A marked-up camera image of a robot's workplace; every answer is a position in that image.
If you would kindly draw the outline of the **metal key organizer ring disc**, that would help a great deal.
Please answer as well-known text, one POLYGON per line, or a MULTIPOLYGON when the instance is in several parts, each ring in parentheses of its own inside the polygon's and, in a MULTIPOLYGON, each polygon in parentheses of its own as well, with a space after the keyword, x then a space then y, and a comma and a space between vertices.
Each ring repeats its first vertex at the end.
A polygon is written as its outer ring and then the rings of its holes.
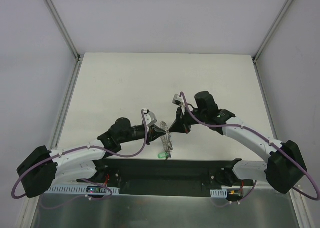
POLYGON ((167 154, 168 153, 171 154, 174 148, 171 141, 171 133, 169 132, 169 127, 164 121, 160 123, 160 127, 167 131, 167 135, 161 137, 163 151, 166 152, 167 154))

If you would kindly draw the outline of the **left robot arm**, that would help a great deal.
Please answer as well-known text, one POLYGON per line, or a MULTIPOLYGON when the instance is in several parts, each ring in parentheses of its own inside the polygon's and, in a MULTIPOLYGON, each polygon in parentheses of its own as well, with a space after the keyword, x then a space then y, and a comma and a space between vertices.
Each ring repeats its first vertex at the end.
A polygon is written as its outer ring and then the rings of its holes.
POLYGON ((115 155, 120 157, 121 144, 143 140, 135 157, 142 153, 146 145, 164 136, 166 131, 158 127, 148 116, 142 124, 132 126, 127 118, 119 118, 96 140, 80 147, 49 150, 37 147, 17 168, 19 175, 11 196, 14 199, 33 198, 45 193, 52 185, 77 179, 92 179, 101 182, 106 176, 99 160, 115 155))

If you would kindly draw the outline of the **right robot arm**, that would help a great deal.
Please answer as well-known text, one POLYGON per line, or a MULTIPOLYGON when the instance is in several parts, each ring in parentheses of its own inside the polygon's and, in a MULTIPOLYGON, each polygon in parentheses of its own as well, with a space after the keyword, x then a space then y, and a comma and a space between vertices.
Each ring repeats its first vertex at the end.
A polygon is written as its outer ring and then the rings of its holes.
POLYGON ((171 133, 190 133, 193 125, 201 124, 239 142, 261 158, 261 161, 234 160, 226 171, 220 173, 223 185, 237 185, 245 179, 259 180, 286 194, 305 175, 307 167, 295 142, 262 135, 231 111, 220 109, 208 91, 198 92, 194 98, 196 107, 187 103, 184 93, 174 95, 172 102, 178 108, 169 129, 171 133))

